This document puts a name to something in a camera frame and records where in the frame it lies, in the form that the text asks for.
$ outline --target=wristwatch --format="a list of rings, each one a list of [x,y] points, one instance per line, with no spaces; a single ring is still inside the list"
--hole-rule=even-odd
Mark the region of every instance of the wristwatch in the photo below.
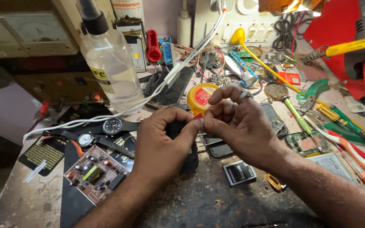
[[[105,136],[100,135],[93,135],[91,133],[83,133],[81,135],[76,135],[72,132],[68,132],[62,129],[57,129],[49,133],[51,136],[63,136],[73,141],[76,141],[80,147],[88,147],[93,144],[102,144],[104,146],[113,148],[120,153],[134,159],[135,154],[130,152],[129,150],[112,143],[111,141],[107,140]]]
[[[137,131],[140,122],[129,122],[118,117],[114,117],[104,122],[102,129],[105,134],[114,135],[122,131]]]

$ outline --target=spray bottle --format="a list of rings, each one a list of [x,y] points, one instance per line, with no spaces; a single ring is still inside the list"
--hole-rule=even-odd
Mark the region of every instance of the spray bottle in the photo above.
[[[143,99],[126,40],[118,30],[109,29],[94,0],[78,0],[77,7],[88,32],[82,39],[81,53],[115,110],[122,112]]]

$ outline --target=plastic bottle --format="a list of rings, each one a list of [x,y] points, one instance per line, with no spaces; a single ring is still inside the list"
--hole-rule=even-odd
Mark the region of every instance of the plastic bottle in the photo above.
[[[81,53],[115,110],[124,111],[143,99],[126,40],[118,30],[109,29],[94,0],[78,0],[78,9],[88,32],[82,39]]]
[[[191,17],[187,10],[187,0],[182,3],[182,10],[177,17],[177,44],[189,47],[191,45]]]

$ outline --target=dirty workbench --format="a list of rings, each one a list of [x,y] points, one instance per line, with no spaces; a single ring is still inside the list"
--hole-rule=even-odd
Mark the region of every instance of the dirty workbench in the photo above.
[[[312,48],[299,41],[297,53],[308,54]],[[305,74],[320,73],[329,78],[330,90],[319,95],[319,100],[336,105],[345,114],[365,127],[365,117],[349,112],[345,105],[339,82],[322,60],[317,60],[315,69],[302,69]],[[199,83],[199,78],[192,80]],[[308,87],[313,81],[303,82]],[[291,101],[296,104],[296,92],[290,90]],[[266,95],[255,96],[259,102]],[[273,107],[286,123],[290,133],[301,132],[295,118],[282,102],[273,102]],[[144,107],[128,121],[139,121],[151,115],[152,110]],[[22,153],[34,142],[28,140]],[[198,137],[197,143],[204,143]],[[358,146],[365,152],[365,146]],[[156,194],[147,204],[136,221],[136,227],[324,227],[319,218],[292,191],[275,192],[263,178],[263,171],[255,168],[257,179],[235,187],[229,187],[222,166],[240,159],[227,156],[216,159],[208,149],[200,147],[199,167],[194,173],[177,176],[173,183]],[[59,227],[64,160],[46,177],[37,175],[29,183],[22,181],[31,170],[16,163],[0,195],[0,228],[15,227]]]

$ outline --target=silver ring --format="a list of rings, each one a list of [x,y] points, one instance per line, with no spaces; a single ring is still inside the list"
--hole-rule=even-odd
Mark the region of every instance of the silver ring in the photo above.
[[[247,91],[246,89],[242,88],[242,94],[240,94],[239,98],[237,99],[236,103],[239,103],[240,101],[242,101],[245,97],[247,98],[253,98],[253,95],[251,95],[251,93],[249,91]]]
[[[231,115],[233,115],[234,112],[236,111],[236,106],[237,106],[237,103],[236,102],[233,102],[233,104],[232,104],[232,111],[230,112]]]

